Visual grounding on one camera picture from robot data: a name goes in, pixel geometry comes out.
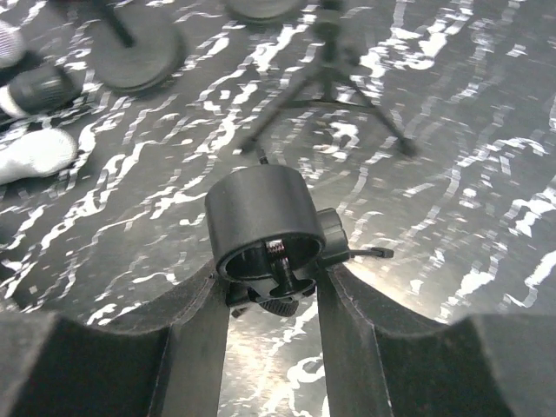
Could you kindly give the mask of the black glitter microphone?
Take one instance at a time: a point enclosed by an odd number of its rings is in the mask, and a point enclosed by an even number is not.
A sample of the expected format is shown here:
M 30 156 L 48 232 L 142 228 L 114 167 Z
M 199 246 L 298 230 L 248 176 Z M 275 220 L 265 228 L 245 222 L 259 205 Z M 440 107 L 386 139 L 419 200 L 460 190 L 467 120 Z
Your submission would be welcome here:
M 26 42 L 17 27 L 0 21 L 0 68 L 6 70 L 17 65 L 27 52 Z

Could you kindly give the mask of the small black tripod stand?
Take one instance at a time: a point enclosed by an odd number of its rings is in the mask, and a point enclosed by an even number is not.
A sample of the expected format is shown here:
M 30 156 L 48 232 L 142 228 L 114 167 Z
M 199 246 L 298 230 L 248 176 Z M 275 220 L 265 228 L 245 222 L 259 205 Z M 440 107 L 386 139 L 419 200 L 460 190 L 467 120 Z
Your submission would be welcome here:
M 394 255 L 351 249 L 336 210 L 317 209 L 301 174 L 264 156 L 215 183 L 205 212 L 215 271 L 229 283 L 226 304 L 235 318 L 253 305 L 291 317 L 326 269 L 356 256 Z

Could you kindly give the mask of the black round-base mic stand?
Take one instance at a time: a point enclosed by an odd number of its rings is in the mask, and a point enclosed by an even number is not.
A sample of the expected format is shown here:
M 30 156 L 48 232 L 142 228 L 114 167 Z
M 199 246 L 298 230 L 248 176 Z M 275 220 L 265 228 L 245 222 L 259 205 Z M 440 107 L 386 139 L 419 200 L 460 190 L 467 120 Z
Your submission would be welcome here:
M 140 93 L 164 83 L 186 57 L 186 43 L 170 16 L 144 2 L 121 9 L 106 1 L 91 6 L 99 21 L 90 26 L 90 67 L 107 87 Z

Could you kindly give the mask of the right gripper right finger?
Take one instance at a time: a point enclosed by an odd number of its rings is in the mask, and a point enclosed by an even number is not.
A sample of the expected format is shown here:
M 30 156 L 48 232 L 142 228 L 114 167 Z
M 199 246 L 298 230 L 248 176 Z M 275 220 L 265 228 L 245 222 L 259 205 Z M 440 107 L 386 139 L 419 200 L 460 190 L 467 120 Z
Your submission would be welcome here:
M 555 320 L 471 314 L 442 324 L 346 267 L 317 284 L 333 416 L 552 416 Z

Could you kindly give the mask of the black shotgun microphone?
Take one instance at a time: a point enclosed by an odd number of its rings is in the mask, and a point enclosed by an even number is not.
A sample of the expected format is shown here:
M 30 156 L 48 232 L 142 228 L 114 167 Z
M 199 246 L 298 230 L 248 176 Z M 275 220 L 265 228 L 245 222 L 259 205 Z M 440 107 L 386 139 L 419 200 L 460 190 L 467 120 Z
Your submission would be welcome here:
M 71 76 L 57 66 L 25 71 L 1 87 L 1 118 L 23 119 L 60 109 L 81 93 Z

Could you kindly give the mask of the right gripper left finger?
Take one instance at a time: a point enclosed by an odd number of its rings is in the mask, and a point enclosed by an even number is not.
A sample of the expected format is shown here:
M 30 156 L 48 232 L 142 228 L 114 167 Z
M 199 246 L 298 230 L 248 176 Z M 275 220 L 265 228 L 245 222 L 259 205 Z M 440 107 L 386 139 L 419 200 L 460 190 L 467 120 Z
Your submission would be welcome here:
M 228 332 L 212 263 L 105 326 L 1 315 L 4 416 L 214 416 Z

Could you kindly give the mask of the silver microphone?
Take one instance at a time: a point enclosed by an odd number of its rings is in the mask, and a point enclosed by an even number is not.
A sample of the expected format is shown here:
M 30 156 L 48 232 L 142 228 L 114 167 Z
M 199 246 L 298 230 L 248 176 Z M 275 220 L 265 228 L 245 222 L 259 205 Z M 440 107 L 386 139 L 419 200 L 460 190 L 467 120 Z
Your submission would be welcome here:
M 21 136 L 1 150 L 1 184 L 48 177 L 76 159 L 78 144 L 62 129 L 41 129 Z

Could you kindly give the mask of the black tripod stand with shockmount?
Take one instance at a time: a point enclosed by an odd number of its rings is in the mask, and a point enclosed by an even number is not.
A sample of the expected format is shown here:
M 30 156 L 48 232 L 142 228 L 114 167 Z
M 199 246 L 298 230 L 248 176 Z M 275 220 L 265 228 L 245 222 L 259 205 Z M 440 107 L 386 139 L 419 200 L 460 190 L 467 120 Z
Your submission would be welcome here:
M 240 145 L 242 152 L 258 150 L 257 142 L 260 135 L 285 109 L 337 106 L 373 115 L 397 139 L 399 150 L 403 155 L 416 154 L 415 142 L 406 138 L 394 122 L 389 120 L 380 107 L 375 105 L 351 79 L 348 68 L 359 66 L 361 55 L 351 47 L 343 49 L 340 44 L 341 16 L 345 4 L 344 1 L 319 2 L 314 33 L 319 40 L 323 41 L 320 55 L 301 72 L 302 79 L 297 84 L 285 89 L 274 99 L 273 105 L 256 118 L 245 138 L 242 139 Z M 339 101 L 334 89 L 336 84 L 352 89 L 361 98 L 362 103 Z

